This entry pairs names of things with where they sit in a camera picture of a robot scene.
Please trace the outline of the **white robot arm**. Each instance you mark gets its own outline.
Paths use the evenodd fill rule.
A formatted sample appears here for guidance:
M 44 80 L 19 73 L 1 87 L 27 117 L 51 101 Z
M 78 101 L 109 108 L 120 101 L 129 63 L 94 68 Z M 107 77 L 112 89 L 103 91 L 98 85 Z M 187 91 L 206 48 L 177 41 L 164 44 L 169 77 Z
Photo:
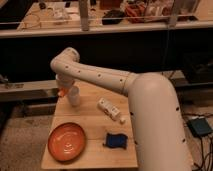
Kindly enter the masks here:
M 77 78 L 128 98 L 138 171 L 191 171 L 181 109 L 171 81 L 158 73 L 136 74 L 81 64 L 68 47 L 51 60 L 58 85 Z

